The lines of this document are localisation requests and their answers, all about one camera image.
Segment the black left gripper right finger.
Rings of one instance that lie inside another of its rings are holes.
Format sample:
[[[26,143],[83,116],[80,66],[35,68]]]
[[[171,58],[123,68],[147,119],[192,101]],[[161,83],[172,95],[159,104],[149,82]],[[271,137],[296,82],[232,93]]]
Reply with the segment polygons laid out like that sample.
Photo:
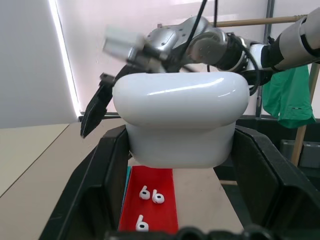
[[[320,191],[257,130],[237,126],[231,154],[215,167],[235,181],[252,224],[230,240],[320,240]]]

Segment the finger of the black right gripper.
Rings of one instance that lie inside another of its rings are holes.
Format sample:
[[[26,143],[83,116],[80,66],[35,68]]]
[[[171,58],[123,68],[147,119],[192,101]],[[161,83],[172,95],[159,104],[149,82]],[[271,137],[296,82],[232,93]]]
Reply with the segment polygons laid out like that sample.
[[[86,138],[102,121],[107,106],[113,97],[115,77],[106,73],[100,75],[99,88],[89,101],[81,120],[80,136]]]

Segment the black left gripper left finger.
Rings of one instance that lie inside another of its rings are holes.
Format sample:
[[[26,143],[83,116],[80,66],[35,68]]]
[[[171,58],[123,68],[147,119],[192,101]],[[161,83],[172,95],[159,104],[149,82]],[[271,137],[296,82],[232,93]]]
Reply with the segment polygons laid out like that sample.
[[[71,174],[39,240],[104,240],[116,231],[128,160],[126,127],[108,130]]]

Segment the white earbud charging case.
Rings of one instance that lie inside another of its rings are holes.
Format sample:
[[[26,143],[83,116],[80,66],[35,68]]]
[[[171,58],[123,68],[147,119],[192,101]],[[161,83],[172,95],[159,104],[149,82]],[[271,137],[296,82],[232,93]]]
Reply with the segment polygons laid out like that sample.
[[[112,95],[133,158],[168,169],[222,164],[250,99],[245,78],[224,71],[130,74]]]

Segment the grey box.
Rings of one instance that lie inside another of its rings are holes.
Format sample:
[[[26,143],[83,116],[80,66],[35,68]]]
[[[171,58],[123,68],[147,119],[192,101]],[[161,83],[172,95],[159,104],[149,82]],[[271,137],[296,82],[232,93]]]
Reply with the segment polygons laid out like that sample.
[[[292,157],[294,145],[294,140],[282,139],[280,142],[279,151],[289,161]],[[298,165],[303,168],[320,169],[320,142],[303,142]]]

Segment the white earbud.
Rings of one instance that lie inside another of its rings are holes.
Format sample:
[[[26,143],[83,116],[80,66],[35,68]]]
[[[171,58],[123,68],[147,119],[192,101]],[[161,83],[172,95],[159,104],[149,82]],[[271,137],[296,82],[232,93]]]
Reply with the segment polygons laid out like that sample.
[[[163,194],[158,193],[156,189],[152,191],[152,202],[155,204],[163,204],[165,202],[165,197]]]
[[[144,221],[144,216],[140,214],[138,216],[136,225],[135,225],[135,230],[137,232],[148,232],[149,231],[149,224]]]
[[[149,200],[150,199],[150,192],[147,189],[147,186],[144,185],[141,189],[141,191],[139,192],[139,198],[142,200]]]

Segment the red tray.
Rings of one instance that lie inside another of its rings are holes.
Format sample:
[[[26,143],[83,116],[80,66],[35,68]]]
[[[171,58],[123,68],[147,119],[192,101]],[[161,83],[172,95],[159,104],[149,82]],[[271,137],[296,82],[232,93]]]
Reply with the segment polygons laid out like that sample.
[[[139,193],[143,186],[147,186],[150,199],[143,200]],[[153,190],[164,195],[164,203],[156,204],[152,201]],[[136,231],[139,215],[148,223],[148,232],[178,232],[178,217],[176,196],[172,169],[133,166],[126,189],[118,230],[121,232]]]

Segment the green garment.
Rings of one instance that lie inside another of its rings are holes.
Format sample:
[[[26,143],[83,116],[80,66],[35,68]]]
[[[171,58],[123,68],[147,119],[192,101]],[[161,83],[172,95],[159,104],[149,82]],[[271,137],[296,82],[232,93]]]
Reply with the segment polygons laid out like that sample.
[[[288,129],[315,123],[308,66],[273,74],[271,80],[262,87],[262,106],[280,125]]]

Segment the wooden clothes rack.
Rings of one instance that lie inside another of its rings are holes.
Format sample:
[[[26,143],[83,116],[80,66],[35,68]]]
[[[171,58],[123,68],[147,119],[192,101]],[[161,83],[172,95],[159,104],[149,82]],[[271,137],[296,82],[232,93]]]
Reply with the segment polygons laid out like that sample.
[[[245,20],[220,21],[217,25],[220,28],[256,26],[265,24],[288,24],[301,19],[304,15],[257,18]],[[239,126],[257,130],[265,134],[272,143],[280,149],[281,140],[295,141],[290,161],[298,167],[311,181],[311,183],[320,190],[320,168],[307,168],[299,166],[300,154],[303,142],[320,143],[320,118],[316,123],[303,125],[298,128],[284,128],[271,115],[263,115],[258,118],[255,115],[243,115],[237,122]]]

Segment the grey metal pole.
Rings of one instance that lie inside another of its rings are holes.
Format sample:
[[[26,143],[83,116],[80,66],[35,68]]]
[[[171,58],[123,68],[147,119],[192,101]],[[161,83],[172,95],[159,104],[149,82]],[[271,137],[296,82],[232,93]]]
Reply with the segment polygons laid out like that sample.
[[[276,0],[268,0],[267,8],[266,8],[266,18],[272,18],[274,16],[274,8],[275,8]],[[271,34],[272,24],[268,23],[264,26],[264,34],[263,34],[263,43],[268,43],[268,37]],[[262,113],[262,87],[260,86],[257,89],[257,97],[256,97],[256,106],[255,106],[255,117],[260,118]]]

